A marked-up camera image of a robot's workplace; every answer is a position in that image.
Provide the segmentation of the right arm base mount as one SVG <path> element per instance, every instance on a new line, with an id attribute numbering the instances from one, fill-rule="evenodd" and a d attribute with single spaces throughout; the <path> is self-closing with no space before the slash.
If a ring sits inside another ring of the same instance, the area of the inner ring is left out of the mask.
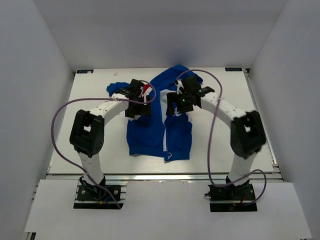
<path id="1" fill-rule="evenodd" d="M 250 181 L 242 185 L 227 187 L 208 186 L 204 197 L 209 200 L 212 213 L 257 212 L 255 191 Z"/>

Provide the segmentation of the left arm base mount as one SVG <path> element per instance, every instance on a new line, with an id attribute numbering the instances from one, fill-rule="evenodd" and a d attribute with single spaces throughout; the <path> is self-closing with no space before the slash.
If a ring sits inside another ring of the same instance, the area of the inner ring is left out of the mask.
<path id="1" fill-rule="evenodd" d="M 110 193 L 90 185 L 79 178 L 74 198 L 74 209 L 86 210 L 120 210 L 126 199 L 127 184 L 125 182 L 105 181 L 102 186 Z"/>

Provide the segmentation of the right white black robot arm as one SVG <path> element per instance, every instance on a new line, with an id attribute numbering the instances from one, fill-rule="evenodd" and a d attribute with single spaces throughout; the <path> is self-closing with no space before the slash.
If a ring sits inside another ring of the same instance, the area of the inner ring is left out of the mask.
<path id="1" fill-rule="evenodd" d="M 194 107 L 213 114 L 213 121 L 221 120 L 230 129 L 230 147 L 233 161 L 225 184 L 211 184 L 213 193 L 221 198 L 236 200 L 249 186 L 251 167 L 257 154 L 266 144 L 266 134 L 261 116 L 256 110 L 242 110 L 222 98 L 209 86 L 202 87 L 196 76 L 174 81 L 176 91 L 167 94 L 167 115 L 175 111 L 187 113 Z"/>

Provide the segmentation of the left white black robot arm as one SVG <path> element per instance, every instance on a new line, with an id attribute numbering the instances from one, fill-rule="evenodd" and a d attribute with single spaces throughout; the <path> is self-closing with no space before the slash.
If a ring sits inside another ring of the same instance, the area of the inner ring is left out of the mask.
<path id="1" fill-rule="evenodd" d="M 151 85 L 143 80 L 132 79 L 129 86 L 114 91 L 110 100 L 106 100 L 91 110 L 80 109 L 73 122 L 69 142 L 78 153 L 84 175 L 80 183 L 90 196 L 99 200 L 105 196 L 105 176 L 101 169 L 100 151 L 105 140 L 105 126 L 121 112 L 127 118 L 138 118 L 152 114 L 153 99 L 147 90 Z"/>

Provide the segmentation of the blue white red jacket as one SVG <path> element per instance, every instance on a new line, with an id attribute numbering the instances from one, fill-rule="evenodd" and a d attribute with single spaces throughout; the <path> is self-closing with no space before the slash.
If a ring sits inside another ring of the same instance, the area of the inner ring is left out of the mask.
<path id="1" fill-rule="evenodd" d="M 192 147 L 193 125 L 187 113 L 166 115 L 167 93 L 176 92 L 174 81 L 195 73 L 176 65 L 154 77 L 149 83 L 151 115 L 131 118 L 127 122 L 126 140 L 130 155 L 148 155 L 168 161 L 188 160 Z"/>

